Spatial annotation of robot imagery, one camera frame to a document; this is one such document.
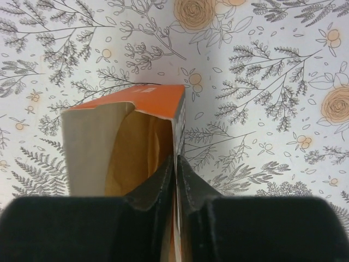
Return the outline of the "orange coffee filter box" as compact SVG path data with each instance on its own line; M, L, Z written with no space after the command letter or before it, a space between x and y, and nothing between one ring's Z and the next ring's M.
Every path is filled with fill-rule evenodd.
M133 111L172 123L174 184L169 261L180 260L177 156L183 152L185 88L182 85L134 86L72 107L62 113L62 135L70 197L106 196L111 153L122 121Z

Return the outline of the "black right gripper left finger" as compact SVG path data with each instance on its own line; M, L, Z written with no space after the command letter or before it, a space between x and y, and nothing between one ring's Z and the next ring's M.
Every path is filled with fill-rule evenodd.
M28 196L1 215L1 261L169 261L172 156L125 196Z

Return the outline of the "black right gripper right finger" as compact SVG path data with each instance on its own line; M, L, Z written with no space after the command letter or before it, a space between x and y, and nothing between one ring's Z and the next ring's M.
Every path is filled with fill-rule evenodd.
M321 198L223 196L177 158L183 261L348 261L348 238Z

